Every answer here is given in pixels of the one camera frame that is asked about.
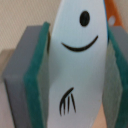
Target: white surface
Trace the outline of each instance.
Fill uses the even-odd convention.
[[[83,11],[90,13],[90,23],[87,27],[82,27],[79,22]],[[63,42],[70,47],[79,48],[88,45],[97,35],[99,38],[96,43],[86,51],[69,51],[61,44]],[[92,127],[101,105],[106,48],[107,30],[103,0],[63,0],[50,45],[48,128]],[[72,102],[69,114],[67,113],[67,97],[65,115],[62,107],[61,116],[61,98],[72,87],[76,113]]]

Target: green scrubber layer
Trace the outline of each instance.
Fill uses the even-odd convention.
[[[116,63],[119,69],[123,93],[120,102],[120,109],[117,117],[115,128],[126,128],[128,125],[128,63],[120,51],[118,44],[109,31],[109,37],[112,41],[113,48],[115,50]]]
[[[127,128],[128,126],[128,62],[126,51],[122,48],[127,46],[126,39],[117,40],[116,36],[121,38],[120,28],[114,31],[109,28],[108,49],[111,49],[111,55],[106,66],[106,80],[103,94],[103,106],[108,128]]]
[[[40,104],[40,94],[37,77],[44,57],[44,51],[47,47],[48,31],[49,24],[45,22],[40,31],[38,44],[35,48],[35,52],[31,60],[30,66],[24,75],[24,84],[29,116],[33,128],[45,127],[42,117],[43,115]]]

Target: black marker drawing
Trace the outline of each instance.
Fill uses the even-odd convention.
[[[96,38],[88,45],[84,46],[84,47],[81,47],[81,48],[75,48],[75,47],[70,47],[70,46],[67,46],[66,44],[62,43],[62,45],[64,47],[66,47],[68,50],[70,51],[73,51],[73,52],[82,52],[82,51],[85,51],[87,49],[89,49],[98,39],[98,36],[96,36]]]
[[[62,105],[63,105],[63,108],[64,108],[64,115],[65,115],[65,107],[66,107],[66,98],[68,97],[68,113],[69,113],[69,108],[70,108],[70,97],[72,99],[72,104],[73,104],[73,108],[74,108],[74,111],[76,113],[76,105],[75,105],[75,100],[74,100],[74,96],[73,94],[71,93],[72,91],[74,90],[74,88],[71,88],[69,89],[62,97],[61,101],[60,101],[60,106],[59,106],[59,109],[60,109],[60,115],[62,116],[62,113],[61,113],[61,109],[62,109]]]

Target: green sponge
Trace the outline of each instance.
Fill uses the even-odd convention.
[[[128,35],[121,27],[109,28],[103,106],[108,128],[128,126]]]
[[[48,31],[49,31],[49,24],[44,23],[39,35],[38,44],[33,54],[33,58],[31,60],[30,66],[26,74],[24,75],[28,111],[33,128],[46,127],[45,122],[47,120],[46,119],[47,110],[45,110],[45,108],[48,102],[46,102],[45,104],[42,101],[44,101],[43,100],[44,94],[46,94],[46,92],[48,95],[48,75],[47,75]]]

